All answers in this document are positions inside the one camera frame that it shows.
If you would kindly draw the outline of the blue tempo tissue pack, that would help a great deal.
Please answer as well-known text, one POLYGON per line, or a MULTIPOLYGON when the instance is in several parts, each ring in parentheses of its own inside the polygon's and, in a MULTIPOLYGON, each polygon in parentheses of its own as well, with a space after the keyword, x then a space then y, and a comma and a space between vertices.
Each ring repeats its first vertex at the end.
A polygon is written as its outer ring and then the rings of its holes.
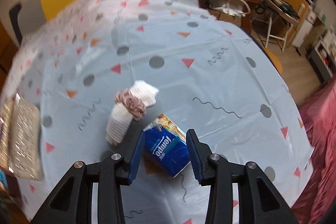
POLYGON ((147 125, 143 133, 148 154, 171 177, 176 177, 190 163, 186 133, 165 114, 147 125))

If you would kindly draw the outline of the white waffle cloth roll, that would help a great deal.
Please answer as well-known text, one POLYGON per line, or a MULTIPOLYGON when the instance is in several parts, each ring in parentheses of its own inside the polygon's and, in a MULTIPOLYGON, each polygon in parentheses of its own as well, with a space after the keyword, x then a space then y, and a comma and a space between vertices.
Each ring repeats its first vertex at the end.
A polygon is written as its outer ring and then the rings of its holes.
MULTIPOLYGON (((136 81, 133 86, 128 89, 135 97, 139 98, 145 104, 146 110, 155 105, 156 96, 159 93, 158 88, 145 81, 136 81)), ((126 108, 121 103, 115 102, 106 126, 106 140, 111 145, 122 143, 133 120, 132 115, 128 113, 126 108)))

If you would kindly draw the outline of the brown scrunchie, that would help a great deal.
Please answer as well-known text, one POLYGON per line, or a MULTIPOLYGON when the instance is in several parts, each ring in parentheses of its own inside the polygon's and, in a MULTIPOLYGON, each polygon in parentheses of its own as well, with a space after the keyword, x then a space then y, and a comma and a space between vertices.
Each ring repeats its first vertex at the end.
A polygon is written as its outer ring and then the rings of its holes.
POLYGON ((136 121, 141 120, 146 114, 145 104, 139 98, 135 97, 129 89, 118 92, 114 97, 114 101, 121 103, 136 121))

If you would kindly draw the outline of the ornate gold tissue box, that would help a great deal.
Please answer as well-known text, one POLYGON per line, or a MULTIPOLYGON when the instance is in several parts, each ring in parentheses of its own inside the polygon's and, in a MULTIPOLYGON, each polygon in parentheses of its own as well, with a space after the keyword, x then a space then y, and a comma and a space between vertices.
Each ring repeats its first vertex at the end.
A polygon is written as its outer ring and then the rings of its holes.
POLYGON ((19 94, 1 108, 1 170, 26 180, 39 180, 40 112, 19 94))

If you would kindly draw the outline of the patterned light blue tablecloth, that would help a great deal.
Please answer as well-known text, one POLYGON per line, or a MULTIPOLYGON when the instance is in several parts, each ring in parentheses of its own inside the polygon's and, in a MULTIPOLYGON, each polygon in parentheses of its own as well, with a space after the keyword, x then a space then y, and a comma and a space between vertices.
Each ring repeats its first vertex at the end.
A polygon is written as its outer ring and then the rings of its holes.
POLYGON ((249 35, 198 0, 77 0, 23 39, 1 94, 41 111, 43 178, 18 181, 27 218, 74 162, 112 149, 114 96, 138 80, 159 90, 145 124, 165 114, 229 161, 256 162, 289 206, 298 200, 313 147, 285 81, 249 35))

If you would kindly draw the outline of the white tote bag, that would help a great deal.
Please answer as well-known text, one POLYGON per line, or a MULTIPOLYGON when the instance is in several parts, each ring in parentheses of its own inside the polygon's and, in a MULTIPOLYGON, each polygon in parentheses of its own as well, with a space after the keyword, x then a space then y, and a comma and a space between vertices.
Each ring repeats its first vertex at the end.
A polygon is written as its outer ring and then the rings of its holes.
POLYGON ((245 17, 251 14, 250 6, 244 0, 209 0, 209 7, 234 17, 245 17))

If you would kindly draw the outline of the low shelf unit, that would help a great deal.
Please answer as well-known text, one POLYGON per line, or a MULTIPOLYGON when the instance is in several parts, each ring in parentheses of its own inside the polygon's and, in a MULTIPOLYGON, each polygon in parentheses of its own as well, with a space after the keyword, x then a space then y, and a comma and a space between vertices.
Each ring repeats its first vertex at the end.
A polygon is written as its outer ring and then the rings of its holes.
POLYGON ((335 29, 327 30, 324 36, 317 39, 308 61, 321 84, 326 84, 335 76, 335 29))

